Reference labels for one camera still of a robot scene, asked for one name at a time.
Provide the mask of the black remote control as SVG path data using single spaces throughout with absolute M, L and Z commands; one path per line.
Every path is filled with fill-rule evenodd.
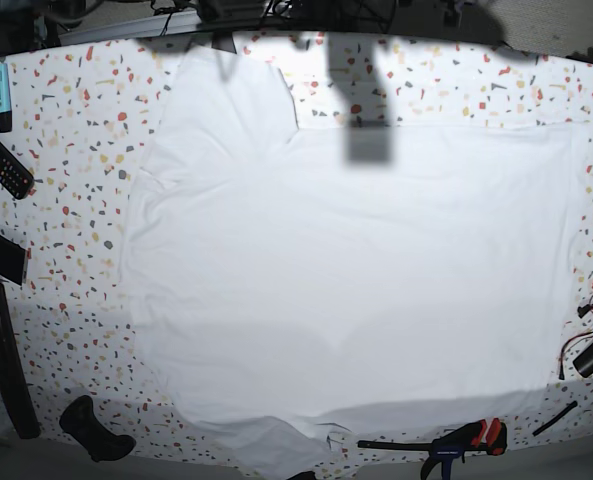
M 25 199 L 34 177 L 0 141 L 0 184 L 16 200 Z

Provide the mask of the white T-shirt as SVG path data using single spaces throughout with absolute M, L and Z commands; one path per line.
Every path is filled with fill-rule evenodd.
M 542 401 L 572 290 L 585 129 L 298 126 L 274 67 L 188 52 L 120 272 L 179 413 L 288 477 L 371 434 Z

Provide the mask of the black orange bar clamp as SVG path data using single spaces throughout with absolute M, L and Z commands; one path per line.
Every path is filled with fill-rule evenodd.
M 424 452 L 427 458 L 421 466 L 420 479 L 427 480 L 437 466 L 443 480 L 451 479 L 452 464 L 460 459 L 465 462 L 468 452 L 483 452 L 488 456 L 503 455 L 507 449 L 508 428 L 499 418 L 490 425 L 485 420 L 465 424 L 427 443 L 400 443 L 359 440 L 357 447 L 368 450 Z

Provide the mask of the blue highlighter marker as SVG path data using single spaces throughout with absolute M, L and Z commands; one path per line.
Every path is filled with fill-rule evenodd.
M 8 67 L 0 63 L 0 133 L 12 130 L 13 115 Z

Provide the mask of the terrazzo patterned tablecloth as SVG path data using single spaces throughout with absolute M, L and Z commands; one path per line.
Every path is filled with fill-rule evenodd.
M 337 127 L 388 112 L 399 125 L 593 125 L 593 66 L 463 43 L 375 35 L 240 33 L 240 55 L 285 74 L 302 127 Z M 6 296 L 42 439 L 76 397 L 136 439 L 159 468 L 183 462 L 243 471 L 184 421 L 139 361 L 118 288 L 128 192 L 158 127 L 186 38 L 105 41 L 8 59 L 13 128 L 2 143 L 35 179 L 13 199 L 0 186 L 0 232 L 28 252 Z M 593 133 L 583 167 L 572 298 L 593 292 Z

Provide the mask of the small black stick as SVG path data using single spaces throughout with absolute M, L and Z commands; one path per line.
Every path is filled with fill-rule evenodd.
M 558 412 L 554 417 L 552 417 L 550 420 L 548 420 L 547 422 L 545 422 L 544 424 L 542 424 L 538 428 L 536 428 L 532 432 L 532 436 L 537 437 L 537 436 L 541 435 L 542 433 L 544 433 L 545 431 L 550 429 L 553 425 L 555 425 L 560 420 L 562 420 L 567 414 L 569 414 L 571 411 L 573 411 L 577 407 L 578 407 L 577 401 L 570 402 L 560 412 Z

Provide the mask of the aluminium rail bar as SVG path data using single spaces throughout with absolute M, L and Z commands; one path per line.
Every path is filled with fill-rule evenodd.
M 182 34 L 198 30 L 201 21 L 193 11 L 158 15 L 87 30 L 59 35 L 62 45 L 86 44 L 110 40 L 151 38 L 166 34 Z

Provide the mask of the black game controller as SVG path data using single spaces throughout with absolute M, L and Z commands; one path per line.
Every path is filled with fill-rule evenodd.
M 93 399 L 83 395 L 70 403 L 59 419 L 64 433 L 72 436 L 94 462 L 118 461 L 128 456 L 136 446 L 130 435 L 116 435 L 94 414 Z

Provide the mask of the long black tube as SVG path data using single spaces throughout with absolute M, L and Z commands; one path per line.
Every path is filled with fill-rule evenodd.
M 18 436 L 23 440 L 38 438 L 41 429 L 25 380 L 2 283 L 0 283 L 0 394 Z

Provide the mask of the grey table clamp block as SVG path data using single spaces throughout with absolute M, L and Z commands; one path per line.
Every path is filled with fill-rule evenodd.
M 212 35 L 211 47 L 216 50 L 236 54 L 236 46 L 233 40 L 233 34 L 229 31 L 219 31 Z

